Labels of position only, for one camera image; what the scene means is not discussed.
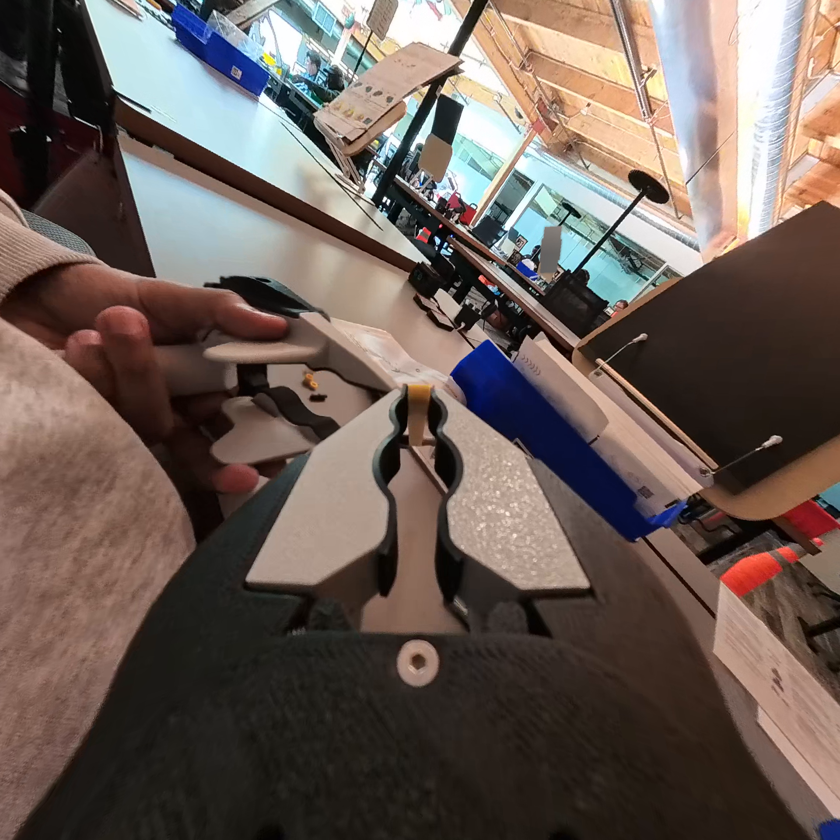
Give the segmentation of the wooden stand with black board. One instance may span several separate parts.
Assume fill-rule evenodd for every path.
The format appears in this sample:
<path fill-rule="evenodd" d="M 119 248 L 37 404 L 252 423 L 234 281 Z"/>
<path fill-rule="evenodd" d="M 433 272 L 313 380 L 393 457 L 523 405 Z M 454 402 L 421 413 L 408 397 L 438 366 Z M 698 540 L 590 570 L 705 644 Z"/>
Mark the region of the wooden stand with black board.
<path fill-rule="evenodd" d="M 771 520 L 839 479 L 839 210 L 819 202 L 670 280 L 578 343 L 573 363 L 720 470 L 703 496 Z"/>

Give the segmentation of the blue storage bin with plastic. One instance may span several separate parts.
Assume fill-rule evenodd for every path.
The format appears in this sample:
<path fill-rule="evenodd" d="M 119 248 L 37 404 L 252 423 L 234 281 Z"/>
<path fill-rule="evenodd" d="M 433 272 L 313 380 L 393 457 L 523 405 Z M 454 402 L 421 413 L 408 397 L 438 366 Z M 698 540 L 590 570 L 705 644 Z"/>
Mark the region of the blue storage bin with plastic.
<path fill-rule="evenodd" d="M 175 5 L 171 21 L 177 42 L 195 58 L 255 98 L 262 95 L 270 74 L 259 59 L 232 44 L 188 7 Z"/>

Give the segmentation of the black device on table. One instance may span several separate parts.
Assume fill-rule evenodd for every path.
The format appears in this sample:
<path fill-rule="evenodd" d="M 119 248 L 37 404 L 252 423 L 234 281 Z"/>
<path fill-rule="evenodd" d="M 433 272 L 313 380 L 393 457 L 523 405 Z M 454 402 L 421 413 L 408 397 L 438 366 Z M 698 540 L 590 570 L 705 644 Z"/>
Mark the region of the black device on table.
<path fill-rule="evenodd" d="M 421 298 L 432 300 L 438 291 L 448 291 L 457 280 L 454 266 L 444 258 L 432 265 L 417 263 L 408 275 L 407 281 Z"/>

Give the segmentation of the lego instruction booklet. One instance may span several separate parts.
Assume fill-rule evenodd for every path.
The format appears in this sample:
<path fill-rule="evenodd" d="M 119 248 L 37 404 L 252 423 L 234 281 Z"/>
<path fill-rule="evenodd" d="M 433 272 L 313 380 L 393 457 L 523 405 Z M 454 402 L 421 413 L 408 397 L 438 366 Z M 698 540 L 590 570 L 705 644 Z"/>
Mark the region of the lego instruction booklet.
<path fill-rule="evenodd" d="M 396 385 L 430 385 L 465 404 L 466 396 L 450 374 L 418 362 L 387 331 L 341 319 L 332 325 L 356 344 Z"/>

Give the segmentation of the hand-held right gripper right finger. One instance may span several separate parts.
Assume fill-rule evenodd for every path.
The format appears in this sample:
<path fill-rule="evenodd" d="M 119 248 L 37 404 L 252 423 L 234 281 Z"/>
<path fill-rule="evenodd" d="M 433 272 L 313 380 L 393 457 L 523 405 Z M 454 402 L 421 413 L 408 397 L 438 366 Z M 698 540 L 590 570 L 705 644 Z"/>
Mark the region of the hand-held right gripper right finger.
<path fill-rule="evenodd" d="M 590 580 L 531 459 L 442 391 L 429 400 L 437 515 L 435 573 L 446 601 L 579 596 Z"/>

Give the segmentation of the orange traffic cone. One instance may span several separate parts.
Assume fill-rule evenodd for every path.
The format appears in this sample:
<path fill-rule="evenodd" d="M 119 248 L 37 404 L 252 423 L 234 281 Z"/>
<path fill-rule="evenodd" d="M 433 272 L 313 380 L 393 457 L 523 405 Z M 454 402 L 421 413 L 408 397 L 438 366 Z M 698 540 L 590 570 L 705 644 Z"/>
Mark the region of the orange traffic cone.
<path fill-rule="evenodd" d="M 737 596 L 744 596 L 782 572 L 788 564 L 807 555 L 799 544 L 788 544 L 771 551 L 751 554 L 723 572 L 719 582 Z"/>

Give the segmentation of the silver ventilation duct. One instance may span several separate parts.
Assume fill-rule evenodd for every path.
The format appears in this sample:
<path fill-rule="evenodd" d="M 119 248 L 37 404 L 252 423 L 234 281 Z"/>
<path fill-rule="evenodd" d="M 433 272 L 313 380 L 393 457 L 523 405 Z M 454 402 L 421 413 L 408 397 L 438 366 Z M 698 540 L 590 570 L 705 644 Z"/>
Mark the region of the silver ventilation duct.
<path fill-rule="evenodd" d="M 647 5 L 708 262 L 780 220 L 820 4 Z"/>

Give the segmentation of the black slanted pole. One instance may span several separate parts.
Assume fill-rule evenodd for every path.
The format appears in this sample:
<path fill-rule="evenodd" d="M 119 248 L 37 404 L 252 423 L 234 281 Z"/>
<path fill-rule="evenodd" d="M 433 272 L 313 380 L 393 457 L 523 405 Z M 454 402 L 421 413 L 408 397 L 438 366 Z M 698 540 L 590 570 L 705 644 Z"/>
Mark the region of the black slanted pole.
<path fill-rule="evenodd" d="M 471 5 L 469 5 L 469 9 L 462 18 L 461 25 L 458 28 L 455 38 L 447 50 L 450 56 L 461 56 L 463 48 L 469 41 L 469 38 L 473 35 L 476 25 L 478 24 L 481 15 L 485 12 L 488 3 L 488 1 L 474 1 Z M 376 208 L 380 208 L 382 206 L 387 190 L 391 187 L 401 170 L 420 129 L 423 127 L 426 118 L 433 108 L 433 105 L 435 105 L 444 84 L 445 78 L 443 76 L 429 83 L 427 92 L 420 102 L 417 111 L 413 116 L 413 120 L 409 124 L 400 145 L 387 165 L 380 183 L 373 194 L 372 201 Z"/>

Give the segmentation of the white flat box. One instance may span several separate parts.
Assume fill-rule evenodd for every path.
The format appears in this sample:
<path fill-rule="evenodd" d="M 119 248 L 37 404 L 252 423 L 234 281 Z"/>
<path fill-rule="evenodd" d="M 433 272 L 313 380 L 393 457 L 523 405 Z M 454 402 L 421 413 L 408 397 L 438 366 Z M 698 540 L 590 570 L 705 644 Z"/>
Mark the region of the white flat box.
<path fill-rule="evenodd" d="M 513 365 L 633 490 L 646 517 L 711 485 L 700 459 L 610 376 L 584 375 L 545 336 L 526 338 Z"/>

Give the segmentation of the black round-top pole lamp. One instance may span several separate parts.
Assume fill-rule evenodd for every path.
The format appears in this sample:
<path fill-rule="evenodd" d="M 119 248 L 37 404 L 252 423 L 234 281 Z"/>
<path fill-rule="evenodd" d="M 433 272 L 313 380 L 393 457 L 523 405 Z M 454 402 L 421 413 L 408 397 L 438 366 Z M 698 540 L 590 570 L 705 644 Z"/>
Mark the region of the black round-top pole lamp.
<path fill-rule="evenodd" d="M 649 201 L 656 205 L 667 204 L 670 198 L 670 193 L 659 181 L 653 176 L 641 170 L 631 170 L 628 174 L 628 182 L 635 190 L 636 194 L 633 200 L 621 212 L 617 220 L 604 232 L 604 234 L 593 244 L 589 252 L 574 268 L 574 272 L 582 270 L 586 264 L 597 254 L 597 252 L 604 246 L 607 240 L 613 236 L 615 231 L 620 227 L 621 223 L 634 211 L 634 209 L 643 201 Z"/>

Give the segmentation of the person's left forearm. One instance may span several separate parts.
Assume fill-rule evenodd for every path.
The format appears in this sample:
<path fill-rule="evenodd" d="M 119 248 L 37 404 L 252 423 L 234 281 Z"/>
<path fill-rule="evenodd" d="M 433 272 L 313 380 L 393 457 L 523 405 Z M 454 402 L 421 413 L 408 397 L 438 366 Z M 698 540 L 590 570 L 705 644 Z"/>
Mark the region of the person's left forearm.
<path fill-rule="evenodd" d="M 1 301 L 44 271 L 98 263 L 92 248 L 76 234 L 21 209 L 1 191 Z"/>

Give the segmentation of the long yellow lego beam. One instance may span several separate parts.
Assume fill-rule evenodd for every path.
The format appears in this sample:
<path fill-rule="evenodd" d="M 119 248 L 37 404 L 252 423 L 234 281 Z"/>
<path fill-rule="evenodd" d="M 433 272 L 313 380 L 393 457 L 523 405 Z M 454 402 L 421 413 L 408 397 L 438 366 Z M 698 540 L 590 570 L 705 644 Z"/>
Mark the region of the long yellow lego beam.
<path fill-rule="evenodd" d="M 428 384 L 406 386 L 406 438 L 410 447 L 425 446 L 427 415 L 433 390 Z"/>

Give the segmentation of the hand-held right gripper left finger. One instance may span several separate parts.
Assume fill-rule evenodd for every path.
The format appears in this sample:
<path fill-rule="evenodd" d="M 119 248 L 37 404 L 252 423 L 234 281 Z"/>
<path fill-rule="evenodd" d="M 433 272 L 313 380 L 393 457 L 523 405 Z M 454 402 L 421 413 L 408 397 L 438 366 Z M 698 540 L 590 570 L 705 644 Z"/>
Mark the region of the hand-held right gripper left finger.
<path fill-rule="evenodd" d="M 404 390 L 387 393 L 309 454 L 246 576 L 253 589 L 369 601 L 397 571 Z"/>

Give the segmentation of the person's left hand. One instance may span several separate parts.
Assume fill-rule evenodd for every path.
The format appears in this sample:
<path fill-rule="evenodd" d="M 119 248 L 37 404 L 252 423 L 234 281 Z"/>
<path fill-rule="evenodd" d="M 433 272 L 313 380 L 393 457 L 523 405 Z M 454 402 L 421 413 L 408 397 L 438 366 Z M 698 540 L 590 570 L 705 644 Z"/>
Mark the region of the person's left hand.
<path fill-rule="evenodd" d="M 257 469 L 221 466 L 201 427 L 226 400 L 221 392 L 172 399 L 155 347 L 193 343 L 219 331 L 247 342 L 276 342 L 286 321 L 229 290 L 184 287 L 102 264 L 57 266 L 18 284 L 2 319 L 52 350 L 111 405 L 149 449 L 167 453 L 191 484 L 245 494 Z"/>

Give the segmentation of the cardboard display stand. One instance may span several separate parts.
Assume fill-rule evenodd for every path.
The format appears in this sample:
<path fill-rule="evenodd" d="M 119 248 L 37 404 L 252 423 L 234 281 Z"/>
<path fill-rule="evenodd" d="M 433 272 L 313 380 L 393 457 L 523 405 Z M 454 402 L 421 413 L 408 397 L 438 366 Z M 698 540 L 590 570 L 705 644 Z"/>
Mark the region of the cardboard display stand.
<path fill-rule="evenodd" d="M 358 194 L 364 179 L 353 159 L 407 111 L 406 100 L 435 81 L 460 72 L 463 60 L 414 42 L 386 56 L 352 81 L 313 121 L 337 157 L 343 179 Z"/>

